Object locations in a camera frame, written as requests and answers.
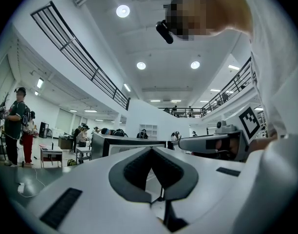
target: white table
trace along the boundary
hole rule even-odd
[[[59,161],[60,161],[61,167],[62,167],[62,149],[59,146],[54,146],[53,149],[51,146],[40,146],[40,159],[41,159],[41,168],[42,168],[42,164],[44,167],[44,161],[50,161],[52,164],[53,164],[53,161],[57,161],[58,167],[59,167]]]
[[[80,163],[83,163],[84,160],[92,160],[91,150],[88,147],[77,147],[75,150],[75,163],[77,164],[77,160],[79,159]]]

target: green jersey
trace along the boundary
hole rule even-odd
[[[24,104],[23,101],[21,101],[21,102],[15,101],[13,103],[13,105],[11,106],[11,108],[9,109],[8,115],[10,115],[10,116],[17,115],[20,118],[22,118],[25,108],[26,108],[26,105]],[[21,121],[20,120],[11,121],[11,120],[6,119],[4,128],[5,128],[6,135],[8,135],[9,137],[14,138],[14,139],[19,139],[20,132],[21,132]]]

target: black camera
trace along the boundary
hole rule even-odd
[[[173,43],[173,36],[171,35],[165,20],[157,22],[155,28],[168,44]]]

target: black metal railing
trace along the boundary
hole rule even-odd
[[[159,108],[171,115],[174,115],[175,117],[204,117],[205,115],[222,106],[227,101],[231,100],[235,95],[237,95],[248,84],[251,83],[250,64],[251,58],[246,61],[245,65],[238,71],[232,80],[202,108],[192,108],[192,110],[190,108],[175,107]]]
[[[98,88],[128,110],[130,98],[118,87],[88,53],[52,1],[31,14],[34,21],[61,53]]]

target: white shoe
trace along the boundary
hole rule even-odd
[[[4,161],[4,165],[10,166],[10,165],[12,165],[12,162],[8,159],[8,160]]]

